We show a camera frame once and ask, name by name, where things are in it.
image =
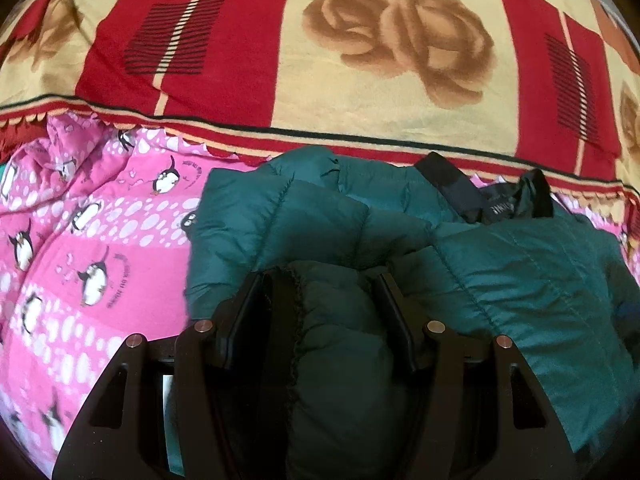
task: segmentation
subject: brown rose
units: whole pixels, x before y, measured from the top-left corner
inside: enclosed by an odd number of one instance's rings
[[[459,0],[313,0],[303,28],[349,67],[417,73],[441,108],[479,102],[493,71],[494,42]]]
[[[622,122],[623,142],[631,158],[640,164],[640,117],[638,99],[626,83],[622,85],[620,96],[620,120]]]

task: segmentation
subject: red panel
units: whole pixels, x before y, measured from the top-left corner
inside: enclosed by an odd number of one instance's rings
[[[159,91],[152,87],[153,74],[126,73],[124,51],[153,4],[180,6],[189,1],[118,0],[98,26],[76,95],[153,115],[159,98]],[[197,116],[213,123],[270,126],[284,3],[224,0],[207,29],[202,69],[189,74],[169,70],[164,76],[162,90],[168,95],[164,114]],[[165,16],[173,19],[172,12]]]
[[[581,176],[613,180],[615,161],[620,157],[620,140],[616,129],[611,97],[609,69],[602,38],[566,16],[567,29],[574,52],[589,64],[593,113],[597,141],[585,142]]]
[[[578,137],[558,124],[558,90],[547,35],[566,45],[558,10],[545,0],[502,0],[518,59],[518,145],[515,156],[573,172]]]

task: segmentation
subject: round metal joint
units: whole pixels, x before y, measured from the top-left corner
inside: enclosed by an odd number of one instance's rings
[[[501,346],[502,348],[511,348],[513,345],[513,341],[507,335],[499,335],[495,338],[495,342],[497,342],[498,346]]]
[[[140,346],[145,339],[142,337],[142,334],[131,334],[127,337],[127,346],[129,348],[135,348],[136,346]]]
[[[193,327],[196,329],[196,332],[208,332],[213,328],[213,323],[210,319],[201,319],[197,321]]]
[[[427,330],[429,332],[433,332],[434,334],[442,334],[445,331],[446,327],[444,323],[441,321],[430,321],[427,323]]]

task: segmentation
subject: green puffer jacket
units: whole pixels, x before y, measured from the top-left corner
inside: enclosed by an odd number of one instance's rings
[[[186,297],[210,317],[251,271],[281,267],[299,285],[294,479],[391,478],[407,413],[369,278],[453,330],[509,335],[529,362],[573,450],[594,456],[639,393],[612,310],[640,303],[616,239],[560,206],[553,218],[466,224],[415,168],[286,153],[251,173],[213,170],[198,208]]]

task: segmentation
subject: silver screw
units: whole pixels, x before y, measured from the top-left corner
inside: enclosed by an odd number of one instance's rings
[[[196,332],[208,332],[213,328],[213,323],[209,319],[201,319],[194,325]]]
[[[434,334],[442,334],[446,327],[443,322],[433,320],[427,323],[427,329],[429,332],[433,332]]]
[[[127,337],[127,346],[129,348],[135,348],[136,346],[139,346],[143,340],[144,339],[141,334],[131,334]]]
[[[511,348],[513,345],[513,341],[507,335],[499,335],[495,338],[495,342],[497,342],[498,346],[501,346],[502,348]]]

